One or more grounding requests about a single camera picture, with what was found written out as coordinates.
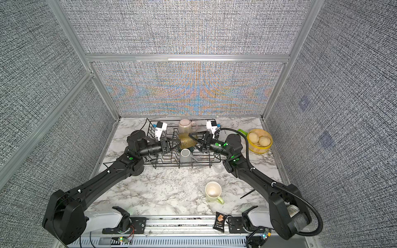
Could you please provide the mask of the clear glass cup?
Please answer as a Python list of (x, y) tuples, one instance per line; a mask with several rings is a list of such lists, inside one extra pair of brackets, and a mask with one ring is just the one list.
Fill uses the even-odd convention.
[(213, 165), (214, 171), (218, 174), (223, 173), (224, 172), (224, 166), (222, 164), (214, 164)]

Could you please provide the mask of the black wire dish rack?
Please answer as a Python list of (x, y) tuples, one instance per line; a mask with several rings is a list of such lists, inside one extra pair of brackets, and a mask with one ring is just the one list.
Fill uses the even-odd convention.
[[(150, 155), (145, 158), (145, 165), (152, 166), (153, 168), (161, 167), (199, 167), (206, 166), (212, 167), (221, 162), (221, 156), (213, 152), (202, 153), (198, 148), (198, 144), (190, 139), (189, 135), (183, 134), (183, 140), (180, 141), (180, 128), (179, 120), (177, 119), (150, 119), (147, 124), (146, 134), (147, 137), (155, 139), (156, 124), (163, 122), (167, 124), (167, 128), (162, 132), (162, 137), (169, 140), (172, 151), (165, 154)], [(187, 149), (190, 152), (190, 160), (181, 159), (181, 152)]]

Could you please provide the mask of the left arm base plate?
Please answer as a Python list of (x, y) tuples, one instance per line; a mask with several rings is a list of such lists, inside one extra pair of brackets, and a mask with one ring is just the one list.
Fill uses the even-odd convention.
[(130, 217), (122, 218), (120, 224), (115, 228), (105, 228), (102, 230), (102, 234), (110, 235), (126, 235), (126, 234), (144, 234), (146, 227), (146, 217)]

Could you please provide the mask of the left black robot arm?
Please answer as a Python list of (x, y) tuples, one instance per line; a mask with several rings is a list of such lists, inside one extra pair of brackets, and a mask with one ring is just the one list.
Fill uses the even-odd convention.
[(42, 227), (64, 245), (76, 241), (86, 230), (88, 207), (108, 189), (144, 170), (148, 156), (169, 153), (180, 146), (180, 139), (161, 137), (153, 139), (142, 130), (127, 137), (124, 153), (107, 169), (89, 181), (68, 191), (57, 190), (49, 199)]

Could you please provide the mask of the amber glass cup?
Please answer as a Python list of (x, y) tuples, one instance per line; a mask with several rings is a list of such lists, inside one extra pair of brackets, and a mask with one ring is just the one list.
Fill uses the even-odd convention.
[(179, 134), (179, 139), (181, 141), (181, 148), (183, 149), (193, 147), (197, 144), (197, 142), (189, 136), (189, 133)]

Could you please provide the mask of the white grey ceramic mug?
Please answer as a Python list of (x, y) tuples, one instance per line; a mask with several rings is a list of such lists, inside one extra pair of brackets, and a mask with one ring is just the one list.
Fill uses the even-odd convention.
[(189, 166), (194, 162), (197, 162), (197, 158), (193, 155), (193, 153), (189, 149), (185, 148), (182, 149), (180, 152), (179, 162), (181, 165)]

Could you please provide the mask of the light green ceramic mug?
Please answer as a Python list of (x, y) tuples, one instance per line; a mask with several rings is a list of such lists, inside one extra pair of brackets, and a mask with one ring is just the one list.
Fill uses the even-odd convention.
[(219, 183), (211, 181), (205, 186), (205, 195), (209, 202), (218, 202), (224, 204), (224, 200), (221, 197), (222, 188)]

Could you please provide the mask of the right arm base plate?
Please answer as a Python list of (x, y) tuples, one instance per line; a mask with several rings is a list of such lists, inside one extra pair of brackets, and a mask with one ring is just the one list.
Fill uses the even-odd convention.
[(248, 231), (245, 229), (242, 217), (228, 217), (227, 226), (229, 233), (231, 234), (247, 234)]

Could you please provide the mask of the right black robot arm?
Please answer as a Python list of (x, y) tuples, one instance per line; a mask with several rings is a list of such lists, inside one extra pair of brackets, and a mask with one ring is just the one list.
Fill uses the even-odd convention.
[(303, 231), (312, 221), (309, 209), (313, 209), (313, 206), (301, 197), (294, 185), (280, 184), (255, 168), (250, 162), (247, 137), (230, 128), (227, 131), (232, 131), (232, 134), (224, 142), (216, 139), (217, 136), (209, 131), (190, 133), (189, 137), (197, 142), (199, 151), (225, 156), (223, 165), (226, 171), (249, 184), (265, 198), (269, 206), (270, 228), (280, 237), (288, 240), (294, 235), (317, 235), (317, 230)]

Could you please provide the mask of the dark green ceramic mug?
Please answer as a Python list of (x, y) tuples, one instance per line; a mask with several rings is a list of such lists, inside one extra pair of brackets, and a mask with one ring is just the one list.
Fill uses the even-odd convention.
[[(189, 148), (187, 148), (190, 152), (192, 152), (192, 153), (195, 153), (195, 152), (198, 152), (198, 149), (195, 147), (195, 146), (193, 146), (193, 147), (189, 147)], [(183, 150), (183, 148), (181, 148), (181, 147), (178, 147), (177, 148), (177, 151), (178, 152), (181, 152)]]

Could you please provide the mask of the pink ceramic mug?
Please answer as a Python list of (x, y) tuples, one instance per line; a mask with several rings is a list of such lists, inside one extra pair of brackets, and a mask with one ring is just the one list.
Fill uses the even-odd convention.
[(197, 123), (189, 119), (182, 119), (178, 123), (179, 134), (192, 133), (197, 130)]

